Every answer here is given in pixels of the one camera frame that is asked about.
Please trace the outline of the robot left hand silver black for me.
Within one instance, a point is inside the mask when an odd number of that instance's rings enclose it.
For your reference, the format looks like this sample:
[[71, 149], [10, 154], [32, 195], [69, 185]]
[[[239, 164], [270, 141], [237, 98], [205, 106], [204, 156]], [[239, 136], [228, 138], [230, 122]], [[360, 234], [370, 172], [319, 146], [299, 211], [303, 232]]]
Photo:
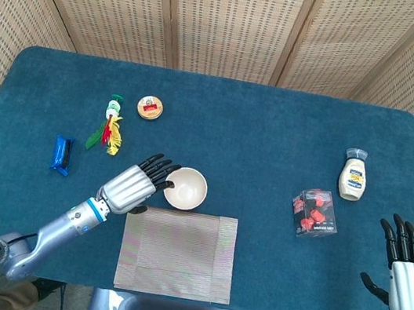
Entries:
[[143, 212], [143, 202], [159, 191], [175, 188], [168, 176], [182, 168], [163, 154], [152, 155], [133, 165], [100, 187], [95, 200], [103, 202], [112, 213]]

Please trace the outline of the robot right hand silver black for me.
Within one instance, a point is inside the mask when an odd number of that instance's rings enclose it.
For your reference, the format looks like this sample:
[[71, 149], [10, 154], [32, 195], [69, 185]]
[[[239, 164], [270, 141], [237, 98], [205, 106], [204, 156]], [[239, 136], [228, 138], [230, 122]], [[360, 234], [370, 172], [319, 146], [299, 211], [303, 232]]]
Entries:
[[360, 274], [364, 287], [381, 300], [389, 310], [414, 310], [414, 225], [399, 214], [394, 226], [380, 220], [386, 240], [389, 289], [377, 286], [367, 272]]

